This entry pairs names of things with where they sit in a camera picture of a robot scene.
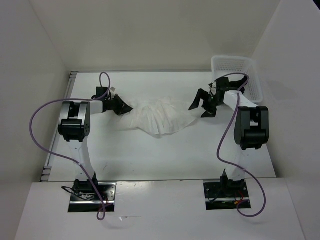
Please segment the white skirt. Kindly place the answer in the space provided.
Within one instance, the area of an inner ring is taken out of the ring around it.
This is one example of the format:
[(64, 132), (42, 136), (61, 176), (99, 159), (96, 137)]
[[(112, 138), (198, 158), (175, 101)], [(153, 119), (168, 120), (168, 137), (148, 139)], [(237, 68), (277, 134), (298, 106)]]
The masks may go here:
[(159, 137), (177, 133), (196, 121), (189, 112), (187, 102), (173, 97), (134, 99), (129, 102), (132, 110), (113, 120), (118, 131), (140, 129)]

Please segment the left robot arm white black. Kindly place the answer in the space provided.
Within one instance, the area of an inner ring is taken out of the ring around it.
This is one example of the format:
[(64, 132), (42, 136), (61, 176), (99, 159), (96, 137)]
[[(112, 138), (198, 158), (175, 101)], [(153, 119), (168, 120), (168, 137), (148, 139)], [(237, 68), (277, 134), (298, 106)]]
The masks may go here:
[(67, 100), (62, 103), (58, 133), (67, 143), (71, 161), (78, 168), (72, 191), (83, 194), (88, 200), (99, 196), (100, 188), (89, 153), (88, 137), (91, 133), (91, 116), (107, 111), (121, 116), (133, 108), (125, 103), (118, 94), (106, 96), (95, 94), (91, 100)]

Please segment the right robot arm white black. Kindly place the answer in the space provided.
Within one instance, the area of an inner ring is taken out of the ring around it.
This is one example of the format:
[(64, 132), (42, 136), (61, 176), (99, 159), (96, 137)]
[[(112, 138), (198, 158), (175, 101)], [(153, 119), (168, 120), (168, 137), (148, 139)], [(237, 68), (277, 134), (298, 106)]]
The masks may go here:
[[(250, 154), (254, 150), (261, 149), (269, 141), (269, 109), (251, 102), (237, 90), (229, 90), (224, 93), (217, 91), (213, 95), (200, 88), (189, 110), (198, 108), (200, 101), (203, 101), (202, 108), (204, 109), (202, 118), (215, 117), (217, 107), (220, 105), (226, 105), (233, 110), (231, 120), (216, 152), (217, 159), (227, 165), (224, 174), (228, 179), (219, 184), (219, 191), (223, 196), (229, 197), (237, 190), (235, 182), (244, 180), (246, 175), (252, 176), (248, 171)], [(225, 160), (221, 156), (221, 149), (230, 130), (233, 130), (237, 154), (234, 160)]]

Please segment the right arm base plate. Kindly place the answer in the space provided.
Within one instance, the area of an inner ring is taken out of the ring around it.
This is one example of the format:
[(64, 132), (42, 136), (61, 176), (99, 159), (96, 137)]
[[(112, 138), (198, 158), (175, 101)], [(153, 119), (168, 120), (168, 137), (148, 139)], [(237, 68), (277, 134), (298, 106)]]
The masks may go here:
[(204, 198), (207, 211), (251, 209), (249, 192), (244, 180), (231, 186), (222, 187), (220, 181), (204, 181)]

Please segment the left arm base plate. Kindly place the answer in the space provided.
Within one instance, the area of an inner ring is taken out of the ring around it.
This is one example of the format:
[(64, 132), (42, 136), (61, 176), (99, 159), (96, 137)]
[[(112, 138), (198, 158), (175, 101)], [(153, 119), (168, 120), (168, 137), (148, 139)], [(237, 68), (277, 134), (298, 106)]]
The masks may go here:
[[(115, 211), (116, 182), (99, 182), (97, 189), (101, 194), (106, 212)], [(80, 190), (80, 188), (62, 186), (70, 194), (69, 213), (96, 213), (102, 210), (102, 202), (93, 189)]]

